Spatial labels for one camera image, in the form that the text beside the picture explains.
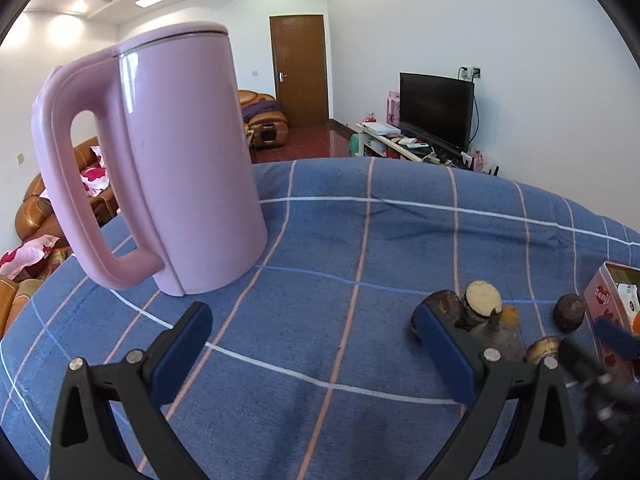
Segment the pink pitcher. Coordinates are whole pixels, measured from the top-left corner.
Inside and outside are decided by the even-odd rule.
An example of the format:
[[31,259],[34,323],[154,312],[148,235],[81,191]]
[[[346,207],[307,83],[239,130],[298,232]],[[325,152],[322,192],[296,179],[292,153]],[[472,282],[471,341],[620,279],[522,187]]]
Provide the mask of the pink pitcher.
[[[82,186],[71,123],[95,114],[114,193],[138,248],[111,254]],[[146,32],[57,70],[33,105],[38,163],[82,268],[124,289],[153,276],[172,296],[228,285],[264,251],[266,227],[217,23]]]

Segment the silver screw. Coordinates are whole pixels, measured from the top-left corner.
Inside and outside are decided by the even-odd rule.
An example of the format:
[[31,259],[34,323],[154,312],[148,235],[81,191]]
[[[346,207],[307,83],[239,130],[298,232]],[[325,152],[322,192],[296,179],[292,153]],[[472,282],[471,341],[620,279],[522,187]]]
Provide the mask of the silver screw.
[[80,368],[82,368],[83,364],[84,364],[84,361],[82,360],[82,358],[76,357],[74,359],[71,359],[69,363],[69,369],[73,371],[79,370]]
[[543,362],[545,366],[549,368],[549,370],[555,370],[556,368],[558,368],[558,360],[552,355],[546,356]]
[[485,348],[482,356],[490,363],[497,363],[502,357],[502,354],[495,348]]
[[130,363],[132,365],[139,363],[140,361],[142,361],[142,358],[144,356],[145,355],[142,350],[132,350],[127,354],[127,363]]
[[613,410],[609,406],[607,406],[606,408],[602,408],[598,412],[597,416],[600,422],[604,422],[605,420],[613,416]]

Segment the red tile floor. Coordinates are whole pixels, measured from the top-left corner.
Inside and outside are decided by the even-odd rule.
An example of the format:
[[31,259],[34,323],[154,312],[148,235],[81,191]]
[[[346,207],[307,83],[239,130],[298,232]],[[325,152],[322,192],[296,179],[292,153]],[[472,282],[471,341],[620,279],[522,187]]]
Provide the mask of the red tile floor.
[[257,150],[257,162],[277,162],[319,156],[350,156],[348,135],[330,124],[292,128],[285,146]]

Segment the flat screen television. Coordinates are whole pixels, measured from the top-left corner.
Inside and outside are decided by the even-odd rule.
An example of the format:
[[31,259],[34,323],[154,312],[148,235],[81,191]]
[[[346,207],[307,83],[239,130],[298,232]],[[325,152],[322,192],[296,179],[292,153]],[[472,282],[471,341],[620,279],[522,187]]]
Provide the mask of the flat screen television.
[[400,124],[449,152],[466,152],[474,106],[474,84],[422,74],[400,74]]

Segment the wooden door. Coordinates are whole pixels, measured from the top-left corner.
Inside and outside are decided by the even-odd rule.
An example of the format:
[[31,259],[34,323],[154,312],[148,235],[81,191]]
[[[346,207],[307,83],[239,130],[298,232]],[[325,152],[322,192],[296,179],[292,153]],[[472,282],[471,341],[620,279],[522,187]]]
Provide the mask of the wooden door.
[[276,95],[290,128],[329,121],[324,16],[271,16]]

